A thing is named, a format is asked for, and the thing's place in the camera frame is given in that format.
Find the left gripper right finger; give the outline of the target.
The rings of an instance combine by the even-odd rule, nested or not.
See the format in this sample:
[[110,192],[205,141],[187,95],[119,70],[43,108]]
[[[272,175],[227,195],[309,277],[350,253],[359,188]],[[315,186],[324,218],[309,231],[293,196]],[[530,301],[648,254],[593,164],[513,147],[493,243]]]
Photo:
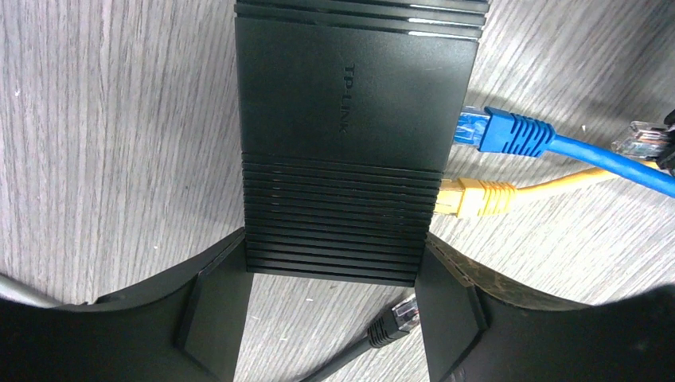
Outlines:
[[434,235],[415,283],[433,381],[671,381],[674,288],[593,306],[533,289]]

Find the black network switch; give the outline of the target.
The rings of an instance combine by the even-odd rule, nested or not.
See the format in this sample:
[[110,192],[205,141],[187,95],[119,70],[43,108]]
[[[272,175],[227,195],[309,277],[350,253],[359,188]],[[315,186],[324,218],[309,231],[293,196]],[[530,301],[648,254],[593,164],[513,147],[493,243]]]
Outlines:
[[414,284],[489,8],[235,3],[250,272]]

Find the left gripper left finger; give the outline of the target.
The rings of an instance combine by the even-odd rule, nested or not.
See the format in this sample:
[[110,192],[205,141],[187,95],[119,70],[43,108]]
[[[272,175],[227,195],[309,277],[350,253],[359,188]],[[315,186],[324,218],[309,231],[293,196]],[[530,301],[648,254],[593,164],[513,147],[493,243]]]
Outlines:
[[4,381],[231,381],[253,276],[244,230],[92,304],[1,303]]

